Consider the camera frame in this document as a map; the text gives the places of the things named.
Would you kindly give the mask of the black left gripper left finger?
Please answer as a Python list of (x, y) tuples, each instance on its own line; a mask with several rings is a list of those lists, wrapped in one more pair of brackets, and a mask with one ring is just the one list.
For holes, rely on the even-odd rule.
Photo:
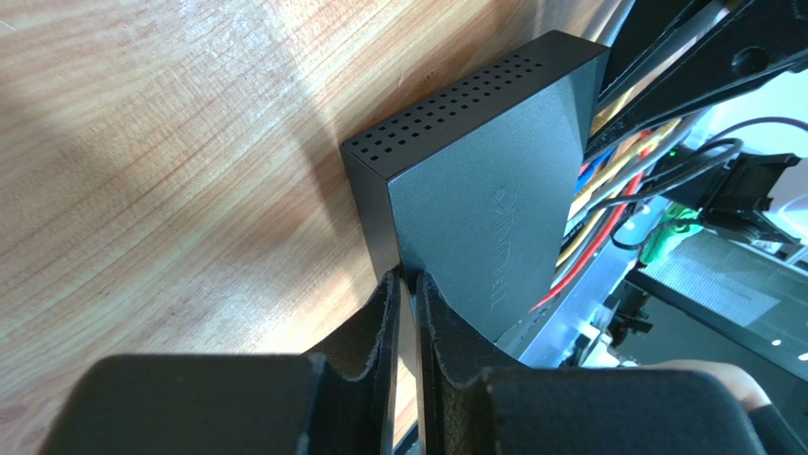
[(78, 381), (45, 454), (388, 454), (400, 279), (298, 355), (114, 355)]

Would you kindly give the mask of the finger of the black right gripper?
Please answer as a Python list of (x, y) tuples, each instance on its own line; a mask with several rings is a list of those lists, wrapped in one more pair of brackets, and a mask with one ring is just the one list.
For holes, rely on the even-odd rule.
[(611, 46), (597, 102), (617, 100), (713, 21), (709, 0), (635, 1)]
[(757, 90), (807, 67), (804, 1), (712, 1), (711, 27), (588, 140), (592, 161), (626, 137)]

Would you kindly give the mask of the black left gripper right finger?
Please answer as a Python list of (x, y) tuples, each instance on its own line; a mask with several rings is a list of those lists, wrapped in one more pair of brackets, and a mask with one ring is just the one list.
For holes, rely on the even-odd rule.
[(415, 287), (425, 454), (767, 454), (708, 374), (532, 369), (460, 317), (432, 276)]

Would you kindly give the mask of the black network switch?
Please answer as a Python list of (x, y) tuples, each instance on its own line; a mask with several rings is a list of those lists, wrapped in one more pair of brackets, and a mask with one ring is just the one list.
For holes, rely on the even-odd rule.
[(431, 274), (490, 340), (547, 293), (609, 57), (553, 30), (346, 139), (375, 272)]

